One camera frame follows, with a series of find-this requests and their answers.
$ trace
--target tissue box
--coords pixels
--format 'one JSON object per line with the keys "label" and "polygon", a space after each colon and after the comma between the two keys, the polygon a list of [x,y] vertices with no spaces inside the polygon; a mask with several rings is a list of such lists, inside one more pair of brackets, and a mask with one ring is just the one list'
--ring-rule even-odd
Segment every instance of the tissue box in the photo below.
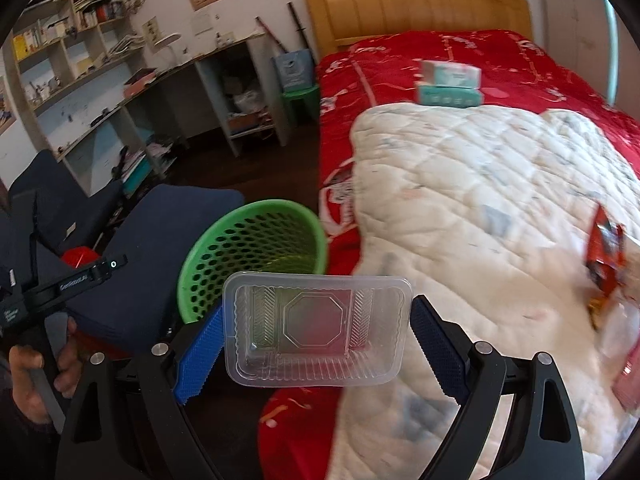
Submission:
{"label": "tissue box", "polygon": [[425,106],[448,106],[452,108],[469,108],[484,102],[482,92],[473,88],[449,88],[418,83],[416,101]]}
{"label": "tissue box", "polygon": [[471,65],[445,61],[423,61],[423,82],[431,86],[480,88],[482,71]]}

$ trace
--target green plastic basket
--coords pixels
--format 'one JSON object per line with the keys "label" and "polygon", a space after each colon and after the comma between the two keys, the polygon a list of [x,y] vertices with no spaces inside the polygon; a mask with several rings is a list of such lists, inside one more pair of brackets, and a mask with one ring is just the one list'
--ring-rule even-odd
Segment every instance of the green plastic basket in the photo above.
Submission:
{"label": "green plastic basket", "polygon": [[241,270],[323,274],[327,242],[320,221],[288,200],[264,200],[223,216],[196,242],[178,279],[178,309],[198,321],[222,296],[226,279]]}

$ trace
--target red bed sheet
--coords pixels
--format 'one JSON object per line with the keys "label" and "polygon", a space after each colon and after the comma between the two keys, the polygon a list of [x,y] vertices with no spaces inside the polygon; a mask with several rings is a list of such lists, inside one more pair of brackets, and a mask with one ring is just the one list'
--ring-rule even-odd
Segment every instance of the red bed sheet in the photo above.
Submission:
{"label": "red bed sheet", "polygon": [[609,107],[580,76],[558,66],[516,32],[406,32],[361,41],[327,56],[318,67],[320,216],[330,237],[329,274],[351,274],[360,259],[351,189],[351,125],[372,106],[413,102],[423,59],[480,67],[485,104],[537,114],[566,108],[590,118],[640,176],[638,122]]}
{"label": "red bed sheet", "polygon": [[[485,104],[542,113],[567,108],[600,126],[640,175],[640,126],[607,106],[575,73],[506,30],[406,32],[366,40],[318,67],[322,91],[320,216],[330,237],[329,274],[351,274],[360,259],[353,212],[351,126],[375,105],[413,102],[420,60],[482,69]],[[339,388],[279,390],[265,406],[258,449],[266,480],[322,480],[332,450]]]}

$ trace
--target white quilt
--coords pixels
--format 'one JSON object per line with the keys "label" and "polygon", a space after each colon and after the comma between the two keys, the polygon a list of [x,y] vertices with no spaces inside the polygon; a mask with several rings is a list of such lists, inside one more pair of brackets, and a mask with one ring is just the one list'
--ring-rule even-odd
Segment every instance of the white quilt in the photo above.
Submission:
{"label": "white quilt", "polygon": [[[572,400],[587,479],[596,479],[635,420],[610,386],[586,311],[582,256],[602,202],[640,235],[640,182],[580,114],[391,104],[355,122],[359,274],[412,282],[472,341],[530,359],[549,352]],[[503,397],[473,478],[487,475],[509,415]],[[413,333],[391,383],[349,388],[338,410],[330,480],[415,480],[457,412]]]}

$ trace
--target desk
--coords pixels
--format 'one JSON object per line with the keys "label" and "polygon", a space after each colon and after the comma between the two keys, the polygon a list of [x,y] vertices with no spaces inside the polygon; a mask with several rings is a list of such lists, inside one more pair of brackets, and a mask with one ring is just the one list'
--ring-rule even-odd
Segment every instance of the desk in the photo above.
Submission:
{"label": "desk", "polygon": [[[231,153],[239,156],[245,137],[273,129],[280,145],[285,146],[292,129],[282,103],[282,90],[272,56],[269,38],[260,34],[172,68],[159,75],[143,91],[121,101],[99,123],[60,153],[58,160],[69,168],[83,189],[92,194],[111,179],[113,160],[119,152],[119,145],[105,145],[103,149],[99,145],[98,131],[105,128],[112,129],[132,152],[143,150],[149,161],[145,167],[160,178],[166,176],[171,161],[154,156],[149,151],[147,144],[151,137],[186,144],[189,136],[220,127]],[[272,123],[243,132],[231,130],[228,117],[232,110],[225,97],[222,81],[230,58],[255,74]]]}

